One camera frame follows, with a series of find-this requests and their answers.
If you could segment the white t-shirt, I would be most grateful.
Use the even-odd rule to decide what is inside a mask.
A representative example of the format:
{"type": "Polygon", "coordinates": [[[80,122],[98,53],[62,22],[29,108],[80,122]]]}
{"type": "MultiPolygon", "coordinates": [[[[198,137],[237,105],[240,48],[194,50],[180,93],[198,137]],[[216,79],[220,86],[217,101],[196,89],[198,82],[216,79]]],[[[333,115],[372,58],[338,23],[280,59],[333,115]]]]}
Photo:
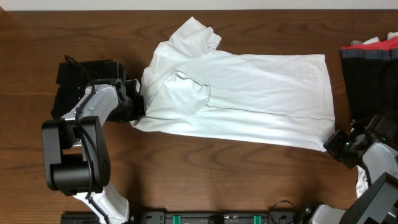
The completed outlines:
{"type": "Polygon", "coordinates": [[[236,55],[190,18],[161,42],[142,75],[146,132],[323,150],[334,131],[322,54],[236,55]]]}

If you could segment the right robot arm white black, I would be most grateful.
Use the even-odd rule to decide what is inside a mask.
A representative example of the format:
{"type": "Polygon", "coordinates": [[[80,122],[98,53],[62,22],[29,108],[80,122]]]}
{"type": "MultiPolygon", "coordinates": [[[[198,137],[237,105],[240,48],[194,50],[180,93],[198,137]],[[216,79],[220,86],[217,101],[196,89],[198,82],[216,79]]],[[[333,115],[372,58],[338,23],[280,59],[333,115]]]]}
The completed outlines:
{"type": "Polygon", "coordinates": [[[397,223],[397,124],[369,124],[363,132],[339,130],[324,148],[346,167],[359,166],[368,188],[346,210],[320,204],[305,223],[397,223]]]}

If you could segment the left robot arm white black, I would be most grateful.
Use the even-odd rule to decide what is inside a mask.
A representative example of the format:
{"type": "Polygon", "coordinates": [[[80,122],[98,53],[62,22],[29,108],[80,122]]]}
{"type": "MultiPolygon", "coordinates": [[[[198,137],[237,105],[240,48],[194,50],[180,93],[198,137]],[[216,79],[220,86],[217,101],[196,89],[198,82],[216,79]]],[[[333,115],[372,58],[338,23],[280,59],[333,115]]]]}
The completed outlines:
{"type": "Polygon", "coordinates": [[[145,115],[138,80],[95,80],[78,103],[59,119],[42,125],[45,180],[86,204],[97,223],[128,223],[129,202],[110,180],[111,164],[103,125],[107,119],[130,122],[145,115]]]}

